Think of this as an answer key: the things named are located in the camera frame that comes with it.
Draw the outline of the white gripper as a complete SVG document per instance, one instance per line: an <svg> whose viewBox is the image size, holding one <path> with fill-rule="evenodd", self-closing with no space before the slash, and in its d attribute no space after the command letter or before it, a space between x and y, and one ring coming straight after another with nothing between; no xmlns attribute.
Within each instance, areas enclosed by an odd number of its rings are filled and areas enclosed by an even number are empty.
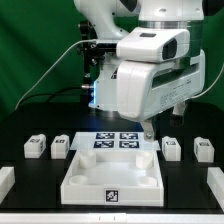
<svg viewBox="0 0 224 224"><path fill-rule="evenodd" d="M170 125L181 127L186 110L183 101L200 93L204 83L203 50L190 59L185 69L178 69L174 61L161 64L123 61L117 72L117 110L122 118L143 121L144 138L153 140L153 124L146 119L174 106Z"/></svg>

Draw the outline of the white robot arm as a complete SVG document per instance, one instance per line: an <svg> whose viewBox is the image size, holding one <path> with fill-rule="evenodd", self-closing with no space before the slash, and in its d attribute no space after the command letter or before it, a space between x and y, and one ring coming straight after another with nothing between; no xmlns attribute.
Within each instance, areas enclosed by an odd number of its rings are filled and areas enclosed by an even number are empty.
<svg viewBox="0 0 224 224"><path fill-rule="evenodd" d="M224 0L73 1L96 32L84 46L85 61L100 66L89 106L139 122L154 140L154 116L171 108L181 119L186 101L201 95L203 19Z"/></svg>

